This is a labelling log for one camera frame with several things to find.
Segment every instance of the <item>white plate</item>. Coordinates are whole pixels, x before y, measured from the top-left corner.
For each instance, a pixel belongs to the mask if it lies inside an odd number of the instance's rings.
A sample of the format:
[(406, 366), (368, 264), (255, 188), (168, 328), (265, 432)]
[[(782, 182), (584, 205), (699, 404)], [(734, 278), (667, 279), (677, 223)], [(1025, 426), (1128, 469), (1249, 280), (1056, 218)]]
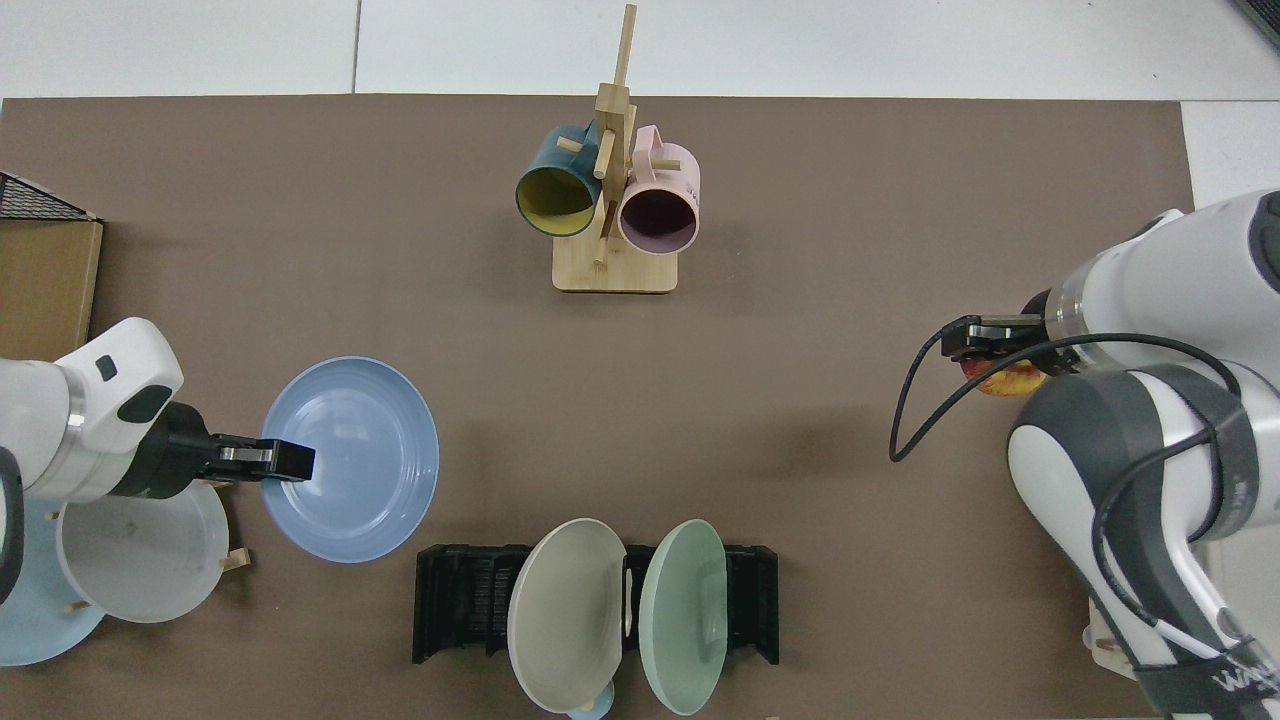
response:
[(511, 667), (550, 712), (594, 705), (622, 660), (626, 548), (599, 520), (552, 530), (520, 569), (507, 611)]
[(58, 518), (58, 560), (68, 582), (108, 615), (164, 623), (214, 592), (227, 557), (227, 511), (205, 483), (169, 500), (106, 496), (68, 503)]

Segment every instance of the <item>black cable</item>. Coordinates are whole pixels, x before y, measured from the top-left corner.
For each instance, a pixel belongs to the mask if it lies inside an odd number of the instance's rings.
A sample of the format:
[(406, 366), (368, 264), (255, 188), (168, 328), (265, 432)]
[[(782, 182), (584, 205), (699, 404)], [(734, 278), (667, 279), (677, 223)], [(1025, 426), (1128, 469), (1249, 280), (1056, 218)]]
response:
[(1098, 564), (1098, 570), (1102, 573), (1102, 579), (1106, 580), (1107, 587), (1115, 593), (1116, 598), (1129, 609), (1130, 612), (1138, 616), (1139, 620), (1156, 626), (1160, 621), (1158, 618), (1148, 612), (1138, 598), (1133, 597), (1124, 585), (1120, 584), (1120, 579), (1116, 577), (1115, 570), (1111, 568), (1111, 561), (1107, 559), (1106, 546), (1103, 541), (1106, 538), (1107, 523), (1111, 520), (1111, 512), (1115, 506), (1120, 502), (1120, 498), (1133, 487), (1134, 482), (1142, 473), (1157, 462), (1164, 462), (1176, 455), (1180, 455), (1193, 447), (1211, 442), (1216, 445), (1215, 433), (1210, 429), (1203, 429), (1185, 439), (1175, 442), (1167, 447), (1162, 447), (1156, 452), (1130, 464), (1125, 470), (1116, 478), (1107, 492), (1102, 495), (1102, 500), (1098, 502), (1098, 509), (1093, 512), (1093, 524), (1089, 529), (1089, 539), (1093, 546), (1093, 559)]
[[(1102, 342), (1133, 342), (1138, 345), (1166, 347), (1181, 352), (1184, 355), (1188, 355), (1207, 365), (1211, 370), (1213, 370), (1215, 373), (1217, 373), (1219, 377), (1222, 378), (1222, 383), (1226, 386), (1228, 392), (1230, 392), (1236, 398), (1240, 397), (1240, 383), (1239, 380), (1236, 380), (1231, 370), (1228, 369), (1228, 366), (1221, 360), (1213, 357), (1208, 352), (1193, 345), (1188, 345), (1185, 342), (1176, 341), (1172, 338), (1142, 334), (1142, 333), (1085, 333), (1056, 341), (1041, 342), (995, 361), (989, 368), (987, 368), (974, 378), (970, 378), (965, 384), (960, 386), (960, 388), (952, 392), (951, 396), (948, 396), (941, 405), (938, 405), (938, 407), (924, 420), (924, 423), (920, 424), (919, 429), (916, 429), (915, 433), (911, 434), (906, 445), (902, 446), (901, 450), (899, 450), (897, 436), (902, 423), (902, 411), (906, 406), (906, 397), (910, 393), (911, 384), (915, 380), (915, 374), (919, 370), (920, 363), (924, 360), (924, 356), (928, 354), (929, 348), (932, 348), (946, 333), (959, 327), (980, 323), (980, 320), (982, 318), (977, 315), (965, 315), (963, 318), (957, 318), (943, 325), (942, 329), (934, 333), (933, 337), (931, 337), (920, 347), (920, 351), (916, 354), (915, 360), (911, 361), (911, 365), (906, 372), (906, 378), (902, 380), (902, 389), (899, 393), (897, 407), (895, 407), (893, 410), (893, 424), (892, 428), (890, 429), (890, 454), (888, 454), (891, 461), (899, 462), (908, 455), (910, 455), (910, 452), (915, 448), (915, 446), (919, 445), (919, 442), (931, 429), (933, 429), (933, 425), (936, 425), (942, 419), (942, 416), (947, 413), (947, 410), (954, 407), (965, 395), (972, 392), (975, 387), (986, 382), (988, 378), (1016, 363), (1020, 363), (1021, 360), (1027, 360), (1042, 352), (1056, 350), (1060, 347), (1069, 347), (1074, 345), (1093, 345)], [(1197, 447), (1199, 445), (1208, 442), (1210, 451), (1212, 454), (1211, 462), (1215, 473), (1213, 479), (1215, 482), (1221, 482), (1222, 468), (1217, 447), (1217, 430), (1198, 407), (1196, 407), (1189, 402), (1187, 404), (1187, 406), (1199, 419), (1201, 424), (1204, 425), (1204, 429), (1169, 447), (1164, 447), (1148, 455), (1147, 457), (1143, 457), (1142, 460), (1130, 464), (1116, 478), (1116, 480), (1111, 484), (1111, 487), (1107, 488), (1107, 492), (1103, 495), (1102, 501), (1098, 503), (1098, 509), (1093, 514), (1093, 523), (1091, 527), (1093, 556), (1098, 564), (1100, 571), (1102, 573), (1103, 580), (1107, 583), (1107, 587), (1111, 588), (1111, 591), (1116, 594), (1120, 602), (1124, 603), (1124, 606), (1128, 607), (1130, 612), (1133, 612), (1143, 623), (1147, 623), (1148, 625), (1152, 626), (1155, 626), (1160, 621), (1160, 619), (1148, 612), (1144, 607), (1142, 607), (1142, 603), (1139, 603), (1138, 600), (1134, 598), (1133, 594), (1129, 593), (1120, 584), (1120, 580), (1116, 577), (1115, 570), (1112, 570), (1111, 564), (1106, 557), (1103, 539), (1106, 537), (1107, 523), (1111, 519), (1111, 512), (1115, 509), (1119, 500), (1125, 495), (1125, 492), (1128, 492), (1130, 487), (1133, 487), (1134, 480), (1144, 470), (1147, 470), (1156, 462), (1162, 462), (1165, 460), (1169, 460), (1170, 457), (1185, 452), (1187, 450), (1190, 450), (1192, 447)]]
[(975, 315), (968, 315), (965, 318), (959, 318), (943, 325), (942, 329), (934, 333), (933, 337), (929, 338), (929, 341), (920, 347), (920, 352), (915, 356), (915, 360), (911, 361), (911, 366), (906, 372), (906, 378), (902, 380), (902, 391), (899, 393), (897, 397), (897, 407), (893, 410), (893, 425), (890, 428), (888, 459), (891, 461), (900, 462), (908, 455), (910, 455), (911, 451), (915, 450), (915, 446), (919, 445), (922, 439), (924, 439), (924, 436), (931, 429), (933, 429), (933, 425), (936, 425), (938, 420), (942, 419), (942, 415), (945, 415), (947, 410), (951, 410), (951, 407), (955, 406), (956, 402), (960, 402), (960, 400), (964, 398), (964, 396), (969, 395), (970, 391), (973, 391), (975, 387), (986, 382), (987, 378), (995, 375), (996, 373), (1021, 360), (1034, 357), (1036, 355), (1039, 355), (1050, 350), (1057, 350), (1060, 347), (1070, 347), (1073, 345), (1096, 345), (1102, 342), (1133, 342), (1138, 345), (1151, 345), (1156, 347), (1166, 347), (1169, 350), (1176, 350), (1178, 352), (1194, 357), (1196, 360), (1199, 360), (1201, 363), (1208, 365), (1211, 370), (1213, 370), (1222, 378), (1222, 382), (1226, 384), (1228, 392), (1230, 392), (1235, 397), (1240, 397), (1240, 383), (1239, 380), (1235, 379), (1235, 375), (1231, 374), (1231, 370), (1229, 370), (1228, 366), (1222, 364), (1221, 360), (1213, 357), (1212, 355), (1204, 352), (1203, 350), (1196, 347), (1194, 345), (1188, 345), (1185, 342), (1167, 337), (1142, 334), (1142, 333), (1085, 333), (1079, 336), (1065, 337), (1061, 340), (1051, 340), (1048, 342), (1041, 342), (1030, 347), (1019, 350), (1012, 355), (1001, 357), (1000, 360), (992, 363), (989, 368), (987, 368), (974, 378), (969, 379), (969, 382), (960, 386), (955, 392), (951, 393), (950, 397), (942, 401), (942, 404), (938, 405), (938, 407), (924, 420), (924, 423), (920, 424), (920, 427), (915, 430), (915, 433), (911, 434), (911, 437), (906, 441), (906, 445), (904, 445), (901, 450), (899, 450), (897, 436), (902, 424), (902, 410), (906, 406), (906, 396), (911, 389), (911, 384), (915, 382), (915, 373), (920, 366), (920, 361), (924, 359), (924, 355), (929, 351), (929, 348), (933, 347), (942, 338), (943, 334), (955, 329), (957, 324), (963, 327), (965, 324), (973, 323), (975, 318), (977, 318)]

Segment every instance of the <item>wooden mug tree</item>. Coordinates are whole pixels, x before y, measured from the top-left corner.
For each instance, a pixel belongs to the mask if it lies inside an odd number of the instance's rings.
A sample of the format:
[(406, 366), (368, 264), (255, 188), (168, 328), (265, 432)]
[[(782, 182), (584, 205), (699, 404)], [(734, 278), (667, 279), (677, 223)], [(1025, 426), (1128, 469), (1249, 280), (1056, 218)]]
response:
[[(600, 154), (595, 160), (594, 174), (602, 183), (595, 214), (585, 231), (554, 238), (552, 283), (566, 292), (657, 293), (676, 288), (676, 255), (641, 252), (622, 240), (618, 231), (618, 202), (627, 184), (636, 122), (636, 106), (631, 104), (631, 90), (626, 85), (635, 20), (636, 6), (628, 4), (622, 19), (622, 40), (618, 44), (613, 82), (602, 82), (595, 95)], [(581, 149), (564, 138), (559, 146), (571, 151)], [(678, 160), (655, 163), (655, 167), (680, 169)]]

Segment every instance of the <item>blue plate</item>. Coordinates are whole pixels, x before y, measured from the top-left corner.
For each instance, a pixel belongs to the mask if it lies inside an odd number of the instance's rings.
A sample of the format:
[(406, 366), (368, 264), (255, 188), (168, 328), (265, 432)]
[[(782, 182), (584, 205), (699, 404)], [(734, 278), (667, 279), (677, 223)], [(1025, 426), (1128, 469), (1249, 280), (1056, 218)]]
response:
[(58, 502), (27, 500), (23, 544), (26, 556), (18, 584), (0, 605), (0, 666), (31, 665), (61, 655), (88, 637), (102, 621), (102, 609), (90, 606), (68, 614), (81, 600), (58, 564), (58, 524), (45, 512)]
[(310, 480), (262, 482), (271, 519), (302, 550), (366, 562), (399, 547), (431, 505), (440, 469), (422, 396), (385, 363), (334, 357), (293, 378), (262, 437), (315, 448)]
[(609, 714), (609, 708), (613, 707), (613, 680), (609, 680), (608, 685), (604, 685), (604, 691), (600, 692), (600, 697), (595, 698), (591, 707), (582, 707), (580, 710), (573, 710), (566, 712), (568, 720), (603, 720), (605, 715)]

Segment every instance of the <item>wire basket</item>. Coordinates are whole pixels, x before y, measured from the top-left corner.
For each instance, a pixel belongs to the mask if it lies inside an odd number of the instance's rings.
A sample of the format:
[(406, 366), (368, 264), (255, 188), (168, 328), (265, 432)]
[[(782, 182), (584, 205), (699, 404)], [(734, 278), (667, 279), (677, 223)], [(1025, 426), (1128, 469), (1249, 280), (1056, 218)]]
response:
[(82, 210), (31, 181), (0, 173), (0, 220), (86, 220), (97, 217)]

